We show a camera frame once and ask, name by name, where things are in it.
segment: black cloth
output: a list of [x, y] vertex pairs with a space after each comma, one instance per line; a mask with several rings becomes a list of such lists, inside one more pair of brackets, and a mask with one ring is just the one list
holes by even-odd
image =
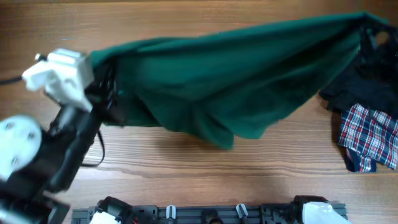
[[358, 55], [319, 95], [328, 110], [347, 111], [356, 103], [398, 119], [398, 74], [391, 67], [365, 67]]
[[[361, 158], [356, 152], [346, 149], [344, 162], [346, 164], [346, 168], [348, 171], [363, 172], [361, 170]], [[376, 169], [377, 169], [377, 161], [371, 159], [369, 163], [369, 170], [367, 170], [367, 172], [376, 172]]]

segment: red plaid fabric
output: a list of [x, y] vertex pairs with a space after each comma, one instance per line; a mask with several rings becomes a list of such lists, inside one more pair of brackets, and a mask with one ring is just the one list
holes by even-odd
[[359, 167], [356, 171], [376, 170], [373, 160], [390, 169], [397, 168], [398, 120], [382, 111], [368, 110], [356, 104], [342, 112], [340, 131], [338, 144], [358, 155], [358, 159], [353, 160]]

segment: wood grain surface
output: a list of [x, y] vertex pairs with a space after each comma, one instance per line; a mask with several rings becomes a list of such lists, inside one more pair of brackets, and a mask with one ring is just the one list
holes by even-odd
[[[57, 47], [90, 52], [151, 37], [363, 10], [398, 23], [396, 0], [0, 2], [1, 79], [21, 75], [37, 52]], [[377, 174], [346, 171], [332, 141], [340, 118], [324, 106], [314, 96], [262, 139], [236, 138], [232, 151], [162, 128], [104, 126], [105, 161], [80, 169], [70, 190], [58, 197], [72, 208], [85, 208], [109, 195], [132, 205], [158, 206], [285, 203], [295, 195], [322, 195], [346, 203], [353, 223], [398, 223], [397, 174], [383, 166]], [[57, 111], [42, 93], [25, 90], [24, 83], [0, 87], [0, 119], [24, 113], [47, 126]], [[96, 142], [87, 161], [100, 157]]]

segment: green cloth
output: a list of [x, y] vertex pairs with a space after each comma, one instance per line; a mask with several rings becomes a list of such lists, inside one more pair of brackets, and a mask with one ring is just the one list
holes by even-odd
[[163, 126], [230, 149], [234, 135], [259, 139], [337, 76], [358, 54], [370, 17], [381, 21], [339, 14], [142, 40], [94, 51], [91, 60], [94, 69], [117, 65], [123, 125]]

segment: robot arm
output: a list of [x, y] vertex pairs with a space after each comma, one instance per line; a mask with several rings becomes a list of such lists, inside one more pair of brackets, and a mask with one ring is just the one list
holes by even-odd
[[[39, 62], [22, 76], [27, 89], [44, 87], [45, 94], [61, 108], [47, 131], [28, 116], [13, 116], [0, 122], [0, 223], [62, 223], [69, 206], [47, 193], [69, 189], [102, 122], [118, 123], [121, 117], [115, 112], [115, 74], [95, 80], [90, 58], [70, 50], [57, 49], [36, 59]], [[299, 199], [289, 209], [288, 216], [293, 221], [349, 223], [326, 200]], [[250, 218], [245, 210], [246, 207], [236, 207], [234, 212], [242, 223]], [[172, 214], [165, 215], [166, 219], [175, 217], [175, 207], [169, 211]], [[131, 223], [135, 216], [134, 207], [117, 199], [104, 200], [97, 206], [91, 223]], [[158, 216], [149, 223], [161, 220]]]

